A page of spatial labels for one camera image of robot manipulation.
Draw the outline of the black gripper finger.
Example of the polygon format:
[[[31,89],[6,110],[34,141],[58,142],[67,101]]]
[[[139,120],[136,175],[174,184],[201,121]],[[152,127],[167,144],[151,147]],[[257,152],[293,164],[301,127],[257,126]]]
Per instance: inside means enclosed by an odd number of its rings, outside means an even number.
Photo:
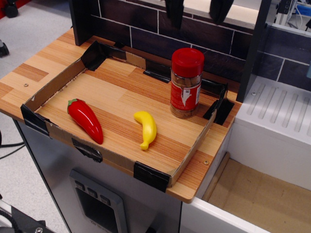
[[[224,22],[234,0],[211,0],[209,14],[217,25]]]
[[[165,0],[167,17],[171,20],[171,25],[176,28],[181,28],[184,0]]]

